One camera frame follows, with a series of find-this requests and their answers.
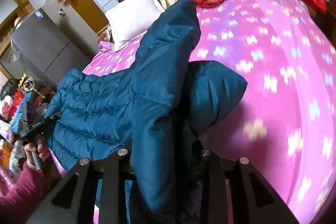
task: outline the pink bedsheet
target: pink bedsheet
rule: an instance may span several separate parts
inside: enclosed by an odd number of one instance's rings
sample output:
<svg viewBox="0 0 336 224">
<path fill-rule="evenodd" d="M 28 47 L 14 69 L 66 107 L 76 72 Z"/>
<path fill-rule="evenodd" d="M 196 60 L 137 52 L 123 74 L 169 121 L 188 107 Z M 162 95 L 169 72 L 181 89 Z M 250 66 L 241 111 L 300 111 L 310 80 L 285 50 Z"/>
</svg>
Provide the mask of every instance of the pink bedsheet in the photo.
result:
<svg viewBox="0 0 336 224">
<path fill-rule="evenodd" d="M 203 144 L 224 158 L 249 158 L 308 224 L 336 180 L 336 50 L 299 0 L 227 0 L 198 9 L 198 18 L 202 35 L 190 61 L 217 60 L 248 82 L 242 102 Z M 119 52 L 101 42 L 83 72 L 127 69 L 141 38 Z"/>
</svg>

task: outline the grey refrigerator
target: grey refrigerator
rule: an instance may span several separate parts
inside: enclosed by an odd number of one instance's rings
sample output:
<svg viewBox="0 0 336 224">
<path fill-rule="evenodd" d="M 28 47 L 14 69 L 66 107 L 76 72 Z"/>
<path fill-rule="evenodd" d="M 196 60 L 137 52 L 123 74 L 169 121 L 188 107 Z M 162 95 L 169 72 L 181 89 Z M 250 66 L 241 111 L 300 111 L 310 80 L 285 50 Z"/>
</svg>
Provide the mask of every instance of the grey refrigerator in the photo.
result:
<svg viewBox="0 0 336 224">
<path fill-rule="evenodd" d="M 71 68 L 82 71 L 90 63 L 42 8 L 23 17 L 10 37 L 12 59 L 54 88 Z M 21 74 L 17 68 L 9 73 Z"/>
</svg>

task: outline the white pillow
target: white pillow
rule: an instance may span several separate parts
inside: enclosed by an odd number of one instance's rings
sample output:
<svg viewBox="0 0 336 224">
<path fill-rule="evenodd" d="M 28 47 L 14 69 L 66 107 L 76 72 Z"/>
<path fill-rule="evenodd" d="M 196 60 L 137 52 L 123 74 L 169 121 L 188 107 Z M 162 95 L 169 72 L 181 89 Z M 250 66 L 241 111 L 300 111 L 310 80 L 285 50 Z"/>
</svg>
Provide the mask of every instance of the white pillow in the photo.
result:
<svg viewBox="0 0 336 224">
<path fill-rule="evenodd" d="M 124 0 L 105 13 L 110 22 L 114 51 L 147 31 L 165 10 L 158 0 Z"/>
</svg>

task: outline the cluttered items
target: cluttered items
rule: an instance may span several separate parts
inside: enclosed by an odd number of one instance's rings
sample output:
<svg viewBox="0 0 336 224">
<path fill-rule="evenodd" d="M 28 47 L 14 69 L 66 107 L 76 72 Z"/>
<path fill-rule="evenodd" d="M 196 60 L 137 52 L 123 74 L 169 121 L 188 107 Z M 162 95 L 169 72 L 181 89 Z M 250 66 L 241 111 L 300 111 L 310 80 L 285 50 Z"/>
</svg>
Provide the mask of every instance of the cluttered items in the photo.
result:
<svg viewBox="0 0 336 224">
<path fill-rule="evenodd" d="M 43 129 L 45 128 L 45 126 L 48 126 L 50 123 L 54 123 L 60 117 L 61 117 L 61 114 L 58 112 L 47 118 L 41 118 L 40 120 L 31 122 L 31 123 L 29 123 L 29 121 L 23 120 L 24 127 L 20 131 L 20 137 L 24 140 L 27 140 L 33 146 L 37 147 L 38 146 L 37 138 L 39 134 L 43 133 L 44 131 Z M 44 166 L 44 163 L 39 157 L 39 153 L 31 152 L 31 155 L 33 156 L 36 170 L 42 169 Z"/>
<path fill-rule="evenodd" d="M 43 118 L 52 95 L 52 88 L 25 74 L 9 79 L 0 91 L 0 161 L 14 175 L 21 172 L 24 145 L 34 142 L 27 128 Z"/>
</svg>

